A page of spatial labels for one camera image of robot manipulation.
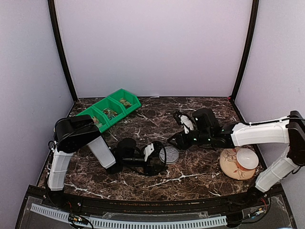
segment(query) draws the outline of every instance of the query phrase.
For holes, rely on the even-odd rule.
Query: black cable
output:
[[[292,171],[291,173],[292,173],[292,174],[297,174],[298,171],[300,171],[300,169],[301,169],[301,166],[299,166],[299,168],[298,168],[297,170],[294,170],[294,171]]]
[[[237,203],[237,202],[234,202],[234,201],[227,201],[226,203],[227,204],[235,204],[237,206],[244,206],[244,205],[248,204],[249,201],[248,202],[244,202],[244,203]]]
[[[289,118],[289,119],[295,119],[295,120],[302,120],[302,121],[305,121],[304,118],[297,118],[297,117],[291,117],[291,118]]]
[[[227,222],[229,224],[237,224],[237,223],[240,223],[240,224],[251,224],[251,223],[257,223],[258,221],[261,221],[266,215],[267,213],[269,212],[270,208],[271,208],[271,189],[269,191],[269,197],[270,197],[270,203],[269,203],[269,207],[267,208],[266,212],[264,213],[263,216],[261,216],[258,220],[256,221],[250,221],[250,222],[243,222],[244,220],[246,219],[250,219],[251,217],[249,217],[248,215],[245,216],[244,218],[242,218],[241,220],[238,220],[238,221],[232,221],[232,222]]]
[[[212,148],[212,147],[202,147],[202,145],[197,146],[197,147],[198,147],[198,148],[201,148],[201,149],[211,149],[211,150],[216,151],[216,149],[215,149],[215,148]]]
[[[195,121],[188,114],[182,114],[182,115],[185,115],[194,125],[196,125]]]
[[[294,119],[294,118],[284,118],[284,119],[277,119],[277,120],[272,120],[272,121],[266,121],[266,122],[259,122],[259,123],[246,123],[246,122],[241,122],[244,125],[262,125],[262,124],[268,124],[268,123],[278,123],[280,121],[286,121],[289,119]]]
[[[190,129],[185,123],[182,123],[182,125],[185,126],[186,129],[188,129],[189,131],[191,131],[191,129]]]
[[[70,223],[72,224],[72,226],[70,225],[72,228],[75,228],[75,229],[82,229],[82,228],[85,228],[85,227],[76,225],[73,221],[71,221]]]
[[[167,155],[166,155],[166,149],[165,149],[165,146],[162,144],[162,142],[159,142],[159,141],[154,141],[152,143],[159,143],[161,144],[161,147],[163,148],[163,151],[164,151],[164,165],[163,165],[163,168],[160,169],[160,171],[156,172],[156,175],[161,173],[162,171],[166,170],[166,159],[167,159]]]
[[[270,203],[269,203],[269,206],[268,206],[268,208],[267,208],[267,211],[264,213],[264,215],[262,216],[262,217],[260,217],[258,220],[256,220],[256,221],[251,221],[251,222],[241,222],[241,224],[251,224],[251,223],[257,223],[258,221],[261,221],[267,214],[268,214],[268,212],[269,212],[269,210],[270,210],[270,208],[271,208],[271,202],[272,202],[272,200],[271,200],[271,189],[270,189],[270,194],[269,194],[269,196],[270,196]]]
[[[53,201],[51,200],[51,198],[50,198],[50,196],[49,196],[49,187],[48,187],[48,182],[47,182],[47,181],[48,181],[48,178],[49,178],[49,176],[47,175],[46,178],[45,178],[45,181],[44,181],[44,186],[45,186],[45,189],[46,189],[46,197],[47,197],[48,200],[51,202],[51,204],[54,205],[54,207],[58,208],[58,209],[61,210],[61,211],[64,211],[64,212],[67,212],[67,213],[69,213],[69,214],[73,214],[73,215],[75,215],[75,216],[77,216],[77,217],[80,217],[80,218],[83,219],[85,222],[88,222],[88,224],[90,224],[91,229],[94,229],[94,226],[92,225],[92,223],[91,223],[88,219],[86,219],[85,217],[83,217],[83,216],[81,216],[81,215],[78,215],[78,214],[75,214],[75,213],[72,213],[72,212],[68,212],[68,211],[66,211],[65,209],[62,209],[62,208],[58,207],[56,204],[53,203]]]
[[[51,150],[51,151],[54,151],[54,149],[65,139],[67,139],[68,137],[70,137],[71,135],[75,134],[76,132],[86,128],[86,127],[89,127],[89,126],[95,126],[95,124],[93,123],[90,123],[90,124],[87,124],[87,125],[83,125],[82,127],[74,130],[73,132],[69,133],[68,135],[64,136],[60,141],[56,142],[51,140],[48,142],[48,149]]]

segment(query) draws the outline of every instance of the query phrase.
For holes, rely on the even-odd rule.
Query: cable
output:
[[[46,189],[46,197],[47,197],[48,200],[51,202],[51,204],[54,205],[54,207],[58,208],[58,209],[61,210],[61,211],[64,211],[64,212],[67,212],[67,213],[69,213],[69,214],[73,214],[73,215],[75,215],[75,216],[77,216],[77,217],[80,217],[80,218],[83,219],[85,222],[87,222],[88,224],[90,224],[91,229],[94,229],[94,226],[92,225],[92,223],[91,223],[88,219],[86,219],[85,217],[83,217],[83,216],[81,216],[81,215],[72,213],[72,205],[71,205],[70,202],[68,202],[68,203],[69,203],[69,205],[70,205],[70,211],[71,211],[71,212],[69,212],[69,211],[67,211],[67,210],[65,210],[65,209],[62,209],[62,208],[58,207],[56,204],[53,203],[53,201],[51,200],[51,198],[50,198],[50,196],[49,196],[49,187],[48,187],[48,182],[47,182],[47,181],[48,181],[48,177],[49,177],[49,176],[47,175],[46,178],[45,178],[44,186],[45,186],[45,189]]]
[[[302,121],[305,121],[305,118],[290,117],[289,119],[295,119],[295,120],[302,120]]]
[[[266,121],[266,122],[259,122],[259,123],[246,123],[246,122],[241,122],[244,125],[262,125],[262,124],[268,124],[268,123],[278,123],[280,121],[286,121],[289,119],[294,119],[294,118],[284,118],[284,119],[277,119],[277,120],[272,120],[272,121]]]
[[[67,138],[70,137],[71,135],[75,134],[76,132],[78,132],[78,131],[80,131],[80,130],[86,128],[86,127],[89,127],[89,126],[95,126],[95,124],[90,123],[90,124],[87,124],[87,125],[83,125],[82,127],[78,128],[78,129],[74,130],[73,132],[69,133],[68,135],[64,136],[64,137],[63,137],[60,141],[58,141],[58,142],[53,141],[53,140],[49,141],[49,142],[48,142],[48,148],[49,148],[49,150],[54,151],[55,148],[56,148],[62,141],[64,141],[65,139],[67,139]]]
[[[300,169],[301,169],[301,166],[299,166],[299,168],[297,170],[293,170],[291,173],[292,174],[297,174],[297,172],[300,171]]]
[[[248,204],[249,201],[248,202],[244,202],[244,203],[237,203],[237,202],[233,202],[233,201],[227,201],[226,203],[228,203],[228,204],[235,204],[235,205],[238,205],[238,206],[243,206],[243,205]]]
[[[264,213],[264,215],[262,217],[260,217],[258,220],[256,221],[251,221],[251,222],[241,222],[241,224],[251,224],[251,223],[257,223],[258,221],[261,221],[269,212],[270,208],[271,208],[271,189],[269,191],[269,197],[270,197],[270,203],[269,203],[269,207],[267,208],[266,212]]]
[[[261,199],[261,201],[264,203],[264,205],[265,205],[265,213],[264,213],[264,215],[263,216],[261,216],[258,220],[256,220],[256,221],[250,221],[250,222],[243,222],[244,220],[246,220],[246,219],[250,219],[251,217],[253,217],[253,216],[251,216],[251,215],[247,215],[247,216],[245,216],[244,218],[242,218],[242,219],[240,219],[240,220],[238,220],[238,221],[231,221],[231,222],[227,222],[227,223],[229,223],[229,224],[237,224],[237,223],[240,223],[240,224],[251,224],[251,223],[257,223],[258,221],[261,221],[266,215],[267,215],[267,213],[269,212],[269,210],[270,210],[270,208],[271,208],[271,189],[270,189],[270,191],[269,191],[269,197],[270,197],[270,204],[269,204],[269,207],[267,207],[267,204],[266,204],[266,202],[265,202],[265,200],[264,199]]]
[[[194,125],[196,125],[195,121],[188,115],[188,114],[182,114],[186,116]]]
[[[198,146],[198,148],[201,148],[201,149],[211,149],[211,150],[216,151],[215,148],[212,148],[212,147],[202,147],[202,145]]]
[[[182,123],[182,125],[185,126],[186,129],[188,129],[189,131],[191,131],[191,129],[190,129],[185,123]]]

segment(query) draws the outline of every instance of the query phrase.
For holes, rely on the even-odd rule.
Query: small items in bin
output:
[[[118,116],[118,113],[116,113],[114,110],[110,109],[110,108],[105,108],[103,110],[104,114],[107,115],[107,117],[109,118],[109,120],[112,120],[113,118],[115,118],[116,116]]]
[[[126,99],[122,98],[120,99],[120,103],[124,105],[125,108],[129,108],[132,106],[131,103],[129,103]]]
[[[98,127],[98,128],[101,128],[103,126],[102,123],[100,123],[100,121],[94,116],[92,118],[92,120],[94,121],[94,124]]]

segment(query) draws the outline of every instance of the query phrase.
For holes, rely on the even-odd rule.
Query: black metal post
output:
[[[250,22],[249,22],[249,27],[248,27],[248,33],[247,33],[247,38],[246,42],[244,45],[244,53],[242,56],[242,61],[239,66],[237,78],[235,81],[234,89],[232,91],[231,100],[235,101],[238,90],[240,88],[240,85],[242,83],[243,75],[244,75],[244,70],[246,69],[246,64],[248,61],[248,56],[251,48],[251,43],[253,39],[253,34],[254,34],[254,28],[255,28],[255,23],[256,23],[256,17],[257,17],[257,11],[258,11],[258,3],[259,0],[253,0],[252,2],[252,9],[251,9],[251,16],[250,16]]]
[[[78,100],[78,98],[77,98],[77,94],[76,94],[76,91],[75,91],[75,88],[74,88],[74,85],[73,85],[73,82],[72,82],[72,78],[71,78],[71,75],[70,75],[70,71],[69,71],[69,68],[68,68],[65,52],[63,50],[63,45],[62,45],[62,41],[61,41],[61,34],[60,34],[59,26],[58,26],[54,0],[48,0],[48,4],[49,4],[51,23],[52,23],[52,28],[53,28],[53,33],[54,33],[55,42],[56,42],[56,46],[57,46],[58,55],[59,55],[59,58],[61,60],[62,69],[63,69],[63,72],[65,74],[65,78],[66,78],[66,81],[67,81],[72,99],[73,99],[74,102],[76,102]]]

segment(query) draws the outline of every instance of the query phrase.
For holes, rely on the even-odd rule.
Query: silver coin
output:
[[[176,161],[178,161],[179,158],[179,152],[176,148],[172,146],[165,147],[166,150],[166,163],[167,164],[174,164]],[[161,161],[164,162],[164,150],[162,149],[159,153],[159,158]]]

